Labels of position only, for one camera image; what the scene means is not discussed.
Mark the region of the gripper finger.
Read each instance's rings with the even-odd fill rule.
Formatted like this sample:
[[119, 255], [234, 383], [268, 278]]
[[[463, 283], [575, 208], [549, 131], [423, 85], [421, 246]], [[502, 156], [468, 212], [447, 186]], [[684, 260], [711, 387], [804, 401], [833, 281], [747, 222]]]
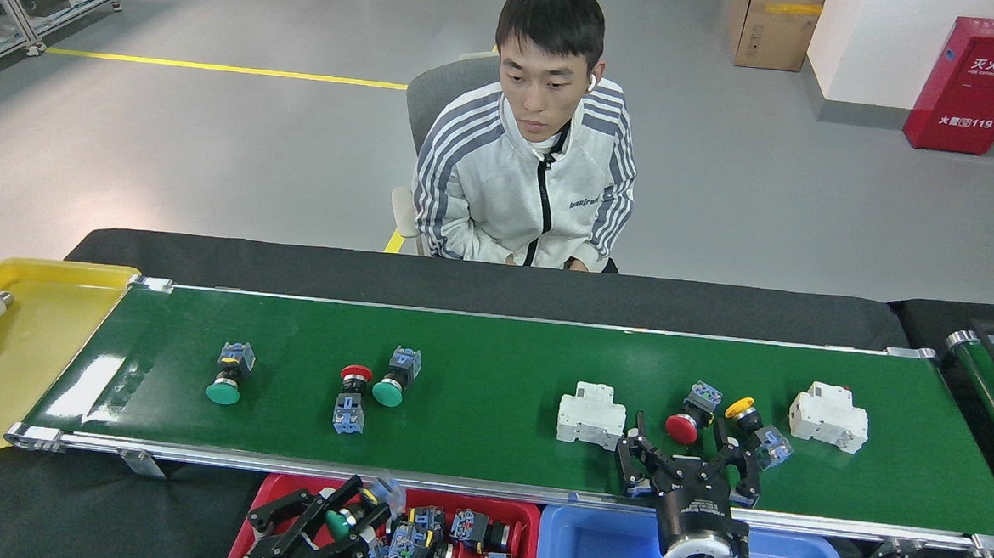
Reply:
[[754, 452], [731, 437], [726, 422], [721, 417], [714, 417], [712, 433], [716, 442], [716, 454], [708, 460], [708, 475], [724, 478], [721, 472], [729, 465], [735, 466], [738, 481], [728, 493], [728, 500], [753, 509], [758, 504], [761, 489], [760, 468]]
[[[297, 518], [297, 524], [291, 527], [290, 531], [278, 542], [278, 554], [284, 551], [293, 551], [302, 543], [311, 545], [313, 549], [322, 548], [322, 546], [313, 546], [310, 536], [313, 536], [315, 531], [325, 524], [325, 514], [327, 507], [331, 503], [327, 501], [325, 496], [315, 495], [307, 499], [305, 505], [306, 509]], [[327, 544], [327, 546], [336, 543], [344, 545], [362, 544], [362, 551], [369, 554], [370, 544], [374, 543], [377, 539], [375, 529], [380, 525], [386, 524], [391, 512], [391, 506], [387, 503], [378, 504], [371, 511], [365, 513], [363, 519], [359, 518], [355, 526], [349, 527], [345, 534], [341, 534], [339, 538]]]
[[253, 537], [250, 549], [319, 551], [326, 514], [353, 501], [361, 487], [360, 476], [347, 480], [281, 474], [266, 477], [246, 514]]
[[618, 473], [630, 498], [649, 495], [664, 500], [676, 487], [677, 466], [670, 455], [648, 441], [645, 421], [643, 411], [638, 410], [632, 428], [617, 441]]

